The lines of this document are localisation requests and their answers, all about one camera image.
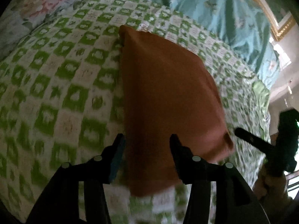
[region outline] folded cloth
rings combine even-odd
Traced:
[[[145,196],[180,183],[169,148],[175,133],[209,162],[232,153],[217,87],[201,59],[160,36],[121,26],[128,185]]]

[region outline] brown fabric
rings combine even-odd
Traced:
[[[169,148],[175,133],[209,162],[233,150],[213,78],[201,59],[148,32],[121,26],[128,185],[145,196],[180,183]]]

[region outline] orange cloth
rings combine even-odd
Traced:
[[[169,148],[173,133],[209,162],[231,154],[217,87],[201,59],[148,32],[121,26],[119,35],[131,194],[145,196],[180,183]]]

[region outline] hand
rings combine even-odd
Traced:
[[[283,216],[292,201],[288,196],[286,176],[283,174],[278,178],[272,177],[268,175],[264,165],[258,174],[253,192],[271,223],[275,223]]]

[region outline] green and white checkered bedsheet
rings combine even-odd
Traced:
[[[193,20],[146,0],[85,0],[24,38],[0,64],[0,198],[25,222],[61,163],[86,162],[123,132],[119,26],[126,24],[198,54],[213,76],[229,131],[243,127],[269,140],[257,76],[225,43]],[[227,159],[253,185],[263,155],[232,136]],[[121,184],[105,186],[112,223],[182,223],[190,186],[146,198]],[[84,218],[80,185],[80,216]],[[210,221],[215,216],[212,185]]]

